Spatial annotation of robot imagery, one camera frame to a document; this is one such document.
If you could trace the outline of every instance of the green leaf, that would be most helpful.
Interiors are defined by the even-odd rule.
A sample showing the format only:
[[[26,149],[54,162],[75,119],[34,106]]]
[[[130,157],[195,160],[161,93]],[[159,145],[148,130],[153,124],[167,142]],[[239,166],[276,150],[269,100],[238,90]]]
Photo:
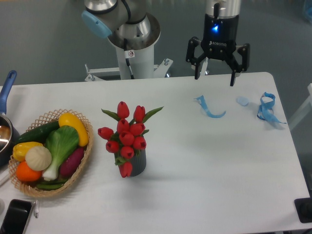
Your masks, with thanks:
[[[136,121],[136,119],[135,119],[135,118],[134,118],[134,119],[132,119],[132,120],[130,121],[129,125],[134,124],[134,123],[135,123],[135,121]]]
[[[114,133],[111,135],[111,137],[109,138],[109,140],[114,140],[114,141],[118,141],[119,140],[119,133]]]
[[[127,160],[125,158],[123,158],[123,157],[117,157],[115,159],[115,165],[116,166],[120,166],[120,165],[124,164],[126,161]]]
[[[102,109],[102,112],[107,114],[108,116],[112,117],[113,119],[115,119],[117,121],[121,120],[121,118],[119,118],[119,116],[115,112],[107,111],[107,110],[103,110],[103,109]]]
[[[138,156],[140,154],[140,150],[134,149],[135,156]]]
[[[148,133],[149,131],[150,131],[150,130],[145,129],[141,135],[144,135],[145,133]]]
[[[142,123],[145,123],[150,117],[152,117],[152,116],[153,116],[154,114],[156,114],[158,111],[161,111],[162,108],[164,108],[164,107],[159,107],[159,108],[156,108],[156,109],[153,109],[153,110],[147,112],[146,115],[145,115],[145,117],[144,117],[144,119],[143,119],[143,121],[142,121]]]

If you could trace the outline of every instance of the cooking pot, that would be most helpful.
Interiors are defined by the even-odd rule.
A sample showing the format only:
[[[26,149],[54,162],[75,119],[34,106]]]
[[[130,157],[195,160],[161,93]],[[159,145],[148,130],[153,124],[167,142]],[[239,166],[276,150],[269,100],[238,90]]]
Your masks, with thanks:
[[[0,166],[9,162],[15,141],[20,136],[12,122],[5,116],[6,101],[16,76],[16,71],[10,71],[0,92]]]

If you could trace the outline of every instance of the curled blue ribbon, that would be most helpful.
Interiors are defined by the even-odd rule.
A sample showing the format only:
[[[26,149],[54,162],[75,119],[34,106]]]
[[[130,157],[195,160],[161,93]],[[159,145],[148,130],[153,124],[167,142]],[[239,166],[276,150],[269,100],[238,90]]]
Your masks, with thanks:
[[[208,106],[207,106],[207,104],[206,104],[206,101],[205,101],[205,98],[204,98],[203,95],[200,96],[200,97],[197,97],[197,98],[195,98],[195,99],[198,100],[199,104],[200,104],[201,107],[204,109],[204,111],[206,112],[206,114],[207,114],[209,117],[211,117],[211,118],[221,118],[221,117],[224,116],[225,113],[226,113],[226,111],[225,111],[225,112],[223,112],[223,113],[220,114],[220,115],[213,115],[213,114],[211,114],[211,112],[209,111]]]
[[[263,97],[268,97],[271,98],[272,101],[269,102],[264,102],[263,101]],[[281,121],[279,121],[274,114],[272,114],[269,110],[271,110],[273,112],[273,106],[275,105],[275,95],[273,94],[268,94],[267,92],[265,92],[261,98],[260,98],[260,102],[261,105],[259,105],[259,110],[258,110],[258,114],[257,117],[261,120],[265,120],[267,122],[276,122],[276,123],[283,123]]]

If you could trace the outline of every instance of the orange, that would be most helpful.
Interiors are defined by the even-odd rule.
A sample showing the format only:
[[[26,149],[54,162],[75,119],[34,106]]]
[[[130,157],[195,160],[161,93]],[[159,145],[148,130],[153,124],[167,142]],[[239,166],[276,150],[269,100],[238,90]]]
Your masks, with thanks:
[[[41,178],[42,171],[34,171],[31,169],[26,161],[21,162],[16,169],[16,177],[20,181],[31,182]]]

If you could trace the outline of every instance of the wicker basket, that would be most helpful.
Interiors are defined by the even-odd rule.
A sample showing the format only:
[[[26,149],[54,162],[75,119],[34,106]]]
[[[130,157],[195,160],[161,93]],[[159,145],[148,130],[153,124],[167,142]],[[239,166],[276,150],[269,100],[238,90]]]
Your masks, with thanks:
[[[56,190],[51,190],[51,191],[44,191],[44,190],[39,190],[37,188],[33,188],[30,185],[24,184],[23,182],[17,179],[16,169],[17,169],[19,162],[11,156],[11,160],[9,161],[9,166],[8,166],[11,182],[14,184],[15,188],[19,189],[21,192],[23,192],[24,194],[28,196],[51,197],[51,196],[59,195],[60,193],[64,192],[69,186],[71,186],[76,181],[76,179],[81,174],[83,168],[85,167],[89,159],[91,149],[93,146],[93,140],[94,140],[93,129],[89,120],[85,116],[83,116],[81,113],[77,113],[73,110],[50,111],[49,113],[45,113],[44,115],[40,116],[39,119],[36,119],[35,122],[32,123],[31,126],[26,131],[30,131],[38,126],[51,122],[52,120],[57,120],[61,114],[66,113],[66,112],[76,115],[82,121],[84,127],[87,129],[88,136],[89,136],[89,143],[87,145],[86,150],[84,151],[84,157],[79,167],[75,171],[75,173],[69,178],[69,180],[61,188],[56,189]]]

